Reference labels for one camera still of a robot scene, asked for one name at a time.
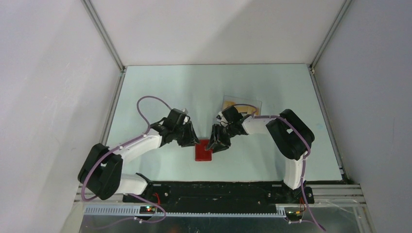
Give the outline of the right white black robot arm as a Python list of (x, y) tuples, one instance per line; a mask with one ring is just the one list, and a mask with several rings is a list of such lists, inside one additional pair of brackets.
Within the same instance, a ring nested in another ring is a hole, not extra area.
[(236, 107), (234, 104), (218, 113), (206, 150), (213, 153), (227, 150), (231, 139), (237, 135), (270, 135), (285, 157), (283, 198), (289, 203), (297, 202), (302, 197), (300, 187), (305, 181), (305, 160), (310, 155), (314, 133), (291, 109), (278, 116), (256, 116), (243, 114)]

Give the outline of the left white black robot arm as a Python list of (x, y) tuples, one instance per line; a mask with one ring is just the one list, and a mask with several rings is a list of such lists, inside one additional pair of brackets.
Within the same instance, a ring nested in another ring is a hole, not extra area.
[(78, 174), (82, 200), (134, 194), (141, 202), (150, 201), (154, 195), (150, 181), (141, 174), (130, 175), (122, 170), (143, 154), (172, 141), (183, 148), (199, 143), (190, 116), (178, 109), (171, 109), (167, 117), (150, 124), (142, 135), (116, 147), (95, 144)]

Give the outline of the red leather card holder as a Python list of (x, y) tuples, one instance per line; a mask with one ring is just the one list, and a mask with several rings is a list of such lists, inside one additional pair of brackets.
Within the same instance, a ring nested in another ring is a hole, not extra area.
[(212, 150), (207, 150), (208, 139), (200, 139), (199, 144), (195, 145), (195, 161), (210, 162), (212, 161)]

